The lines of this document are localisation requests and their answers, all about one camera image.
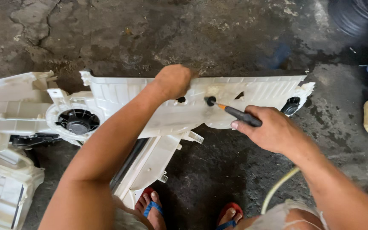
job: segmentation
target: toe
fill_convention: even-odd
[[[221,221],[220,221],[220,225],[223,223],[226,223],[230,220],[232,220],[232,218],[235,216],[235,209],[233,208],[229,208],[226,212],[225,215],[222,217]]]
[[[143,197],[140,197],[139,198],[139,202],[141,203],[141,205],[146,208],[147,207],[147,203],[146,203],[146,200],[143,198]]]
[[[135,210],[138,210],[139,212],[141,212],[142,214],[144,213],[144,207],[140,202],[137,202],[135,208]]]
[[[156,191],[153,191],[153,192],[151,193],[151,199],[152,199],[154,202],[156,202],[160,207],[162,207],[162,206],[161,206],[161,202],[160,202],[160,198],[159,198],[158,193],[157,193]]]
[[[146,201],[146,205],[150,204],[150,197],[147,195],[147,193],[143,194],[143,198]]]
[[[242,218],[241,213],[238,213],[237,215],[234,216],[233,220],[235,221],[235,223],[238,223],[238,221]]]

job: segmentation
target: screwdriver handle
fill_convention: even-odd
[[[262,126],[262,121],[259,120],[258,118],[255,118],[254,116],[252,116],[251,114],[247,113],[247,112],[242,112],[236,108],[227,106],[225,107],[225,112],[231,114],[232,116],[236,117],[238,120],[243,121],[245,123],[247,123],[248,125],[252,126],[252,127],[261,127]]]

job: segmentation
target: screw hole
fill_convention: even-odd
[[[178,103],[184,103],[186,101],[185,97],[180,97],[176,99]]]

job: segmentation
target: wire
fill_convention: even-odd
[[[289,180],[289,178],[293,177],[293,175],[295,175],[299,171],[300,169],[298,167],[294,167],[287,174],[285,174],[278,182],[276,182],[276,184],[271,188],[271,190],[269,190],[262,204],[261,215],[264,215],[266,213],[269,201],[271,201],[273,194],[278,190],[278,188],[282,186],[283,183],[285,183],[285,181]]]
[[[293,167],[287,174],[285,174],[280,180],[278,180],[278,182],[276,182],[276,184],[271,188],[271,190],[269,190],[262,204],[261,215],[264,215],[266,213],[269,202],[273,197],[273,194],[275,194],[275,192],[283,185],[283,183],[285,183],[299,171],[300,169],[298,167]]]

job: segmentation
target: foot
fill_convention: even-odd
[[[146,210],[148,204],[150,204],[151,201],[156,202],[160,207],[161,202],[159,199],[159,196],[156,191],[153,191],[151,193],[151,197],[149,197],[146,193],[143,194],[143,197],[139,198],[139,202],[137,202],[135,206],[135,210],[139,211],[142,215],[144,214],[144,211]],[[164,222],[164,218],[161,215],[161,213],[155,208],[152,207],[150,209],[150,212],[147,216],[148,221],[153,226],[154,230],[166,230],[166,223]]]
[[[238,223],[238,221],[242,218],[241,213],[238,213],[237,215],[235,215],[236,211],[235,209],[233,209],[232,207],[229,208],[226,212],[225,215],[222,217],[222,219],[220,220],[220,223],[218,225],[222,225],[223,223],[226,223],[228,221],[234,220],[235,223]],[[225,230],[231,230],[233,229],[232,226],[227,227]]]

